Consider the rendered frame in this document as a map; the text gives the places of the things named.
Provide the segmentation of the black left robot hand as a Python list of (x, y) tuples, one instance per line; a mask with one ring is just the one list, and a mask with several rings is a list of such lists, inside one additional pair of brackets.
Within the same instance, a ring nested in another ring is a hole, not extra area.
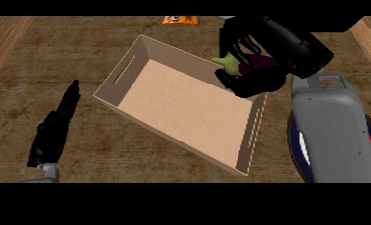
[(73, 80), (60, 99), (57, 108), (48, 112), (44, 121), (38, 125), (29, 154), (29, 167), (38, 167), (45, 163), (55, 163), (58, 160), (66, 141), (69, 121), (79, 98), (77, 80)]

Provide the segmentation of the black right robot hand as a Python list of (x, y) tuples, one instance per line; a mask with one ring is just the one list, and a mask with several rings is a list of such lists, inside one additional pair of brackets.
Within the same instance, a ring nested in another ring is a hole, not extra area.
[(232, 94), (248, 98), (276, 91), (288, 74), (301, 79), (314, 74), (332, 58), (332, 53), (312, 34), (269, 16), (232, 16), (219, 29), (219, 57), (228, 54), (250, 68), (245, 54), (270, 57), (278, 65), (261, 67), (241, 76), (229, 75), (223, 67), (216, 77)]

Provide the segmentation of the purple eggplant with green stem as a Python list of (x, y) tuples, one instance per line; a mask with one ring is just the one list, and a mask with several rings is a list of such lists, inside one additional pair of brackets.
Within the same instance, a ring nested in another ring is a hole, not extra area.
[(275, 67), (278, 63), (275, 60), (263, 55), (245, 54), (244, 57), (251, 62), (251, 67), (247, 68), (241, 62), (228, 54), (223, 58), (213, 58), (211, 61), (223, 67), (229, 75), (241, 76), (261, 67)]

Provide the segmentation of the open cardboard box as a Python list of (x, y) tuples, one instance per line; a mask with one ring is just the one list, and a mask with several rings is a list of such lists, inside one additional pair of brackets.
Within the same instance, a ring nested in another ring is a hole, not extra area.
[(266, 95), (225, 90), (220, 66), (141, 35), (94, 97), (127, 120), (235, 175), (247, 175)]

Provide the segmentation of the pale wooden block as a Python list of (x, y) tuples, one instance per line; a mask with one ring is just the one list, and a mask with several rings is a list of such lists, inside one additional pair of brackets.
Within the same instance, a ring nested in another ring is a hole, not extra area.
[(351, 34), (371, 61), (371, 16), (363, 16), (350, 28)]

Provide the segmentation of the orange packet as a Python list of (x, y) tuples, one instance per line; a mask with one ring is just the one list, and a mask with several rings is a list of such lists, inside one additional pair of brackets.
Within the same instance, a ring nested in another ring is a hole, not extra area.
[(197, 25), (200, 23), (200, 19), (197, 16), (164, 16), (161, 22), (164, 24)]

